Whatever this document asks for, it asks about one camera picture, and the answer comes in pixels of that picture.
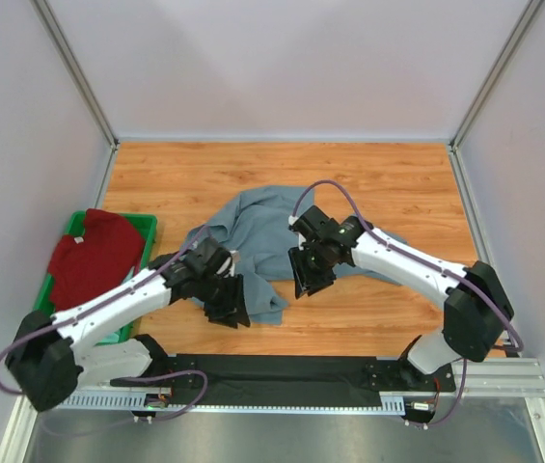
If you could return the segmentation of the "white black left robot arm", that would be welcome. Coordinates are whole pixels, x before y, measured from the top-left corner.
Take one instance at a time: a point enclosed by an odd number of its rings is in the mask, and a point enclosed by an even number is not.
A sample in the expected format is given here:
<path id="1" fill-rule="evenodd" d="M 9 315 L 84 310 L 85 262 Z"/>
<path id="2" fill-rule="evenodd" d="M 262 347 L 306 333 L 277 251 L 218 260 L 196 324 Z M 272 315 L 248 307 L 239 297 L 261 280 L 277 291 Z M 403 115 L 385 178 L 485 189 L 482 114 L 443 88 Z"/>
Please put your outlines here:
<path id="1" fill-rule="evenodd" d="M 162 350 L 149 337 L 102 344 L 131 321 L 182 299 L 203 303 L 214 323 L 236 328 L 250 323 L 244 279 L 229 264 L 197 273 L 184 263 L 141 270 L 97 298 L 54 315 L 28 313 L 21 321 L 5 365 L 38 412 L 62 404 L 83 386 L 114 379 L 159 385 L 166 375 Z"/>

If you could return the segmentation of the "blue grey t shirt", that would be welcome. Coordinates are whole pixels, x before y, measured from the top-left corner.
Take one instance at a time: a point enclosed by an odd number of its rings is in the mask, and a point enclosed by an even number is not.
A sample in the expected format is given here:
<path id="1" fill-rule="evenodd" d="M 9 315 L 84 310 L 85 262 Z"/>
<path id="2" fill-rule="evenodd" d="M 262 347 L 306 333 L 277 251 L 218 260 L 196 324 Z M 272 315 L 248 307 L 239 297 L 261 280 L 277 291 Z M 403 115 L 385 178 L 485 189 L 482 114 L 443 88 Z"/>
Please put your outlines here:
<path id="1" fill-rule="evenodd" d="M 245 190 L 206 222 L 214 239 L 239 253 L 235 271 L 243 276 L 246 311 L 254 323 L 282 323 L 288 302 L 272 283 L 293 279 L 288 250 L 297 237 L 288 229 L 288 217 L 304 190 L 283 185 Z"/>

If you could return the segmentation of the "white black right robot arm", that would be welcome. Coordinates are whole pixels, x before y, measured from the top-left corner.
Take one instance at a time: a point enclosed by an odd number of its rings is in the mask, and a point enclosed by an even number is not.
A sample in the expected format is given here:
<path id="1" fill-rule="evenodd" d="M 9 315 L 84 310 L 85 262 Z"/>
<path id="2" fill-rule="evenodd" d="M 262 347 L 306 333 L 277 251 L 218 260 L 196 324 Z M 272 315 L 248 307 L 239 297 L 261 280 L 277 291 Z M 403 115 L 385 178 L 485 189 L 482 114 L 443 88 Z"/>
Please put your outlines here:
<path id="1" fill-rule="evenodd" d="M 418 336 L 400 356 L 397 376 L 405 387 L 419 389 L 440 367 L 456 360 L 480 363 L 499 349 L 513 310 L 489 264 L 435 258 L 355 217 L 339 223 L 292 216 L 288 227 L 298 237 L 288 251 L 296 297 L 331 286 L 338 267 L 346 265 L 407 286 L 442 310 L 442 326 Z"/>

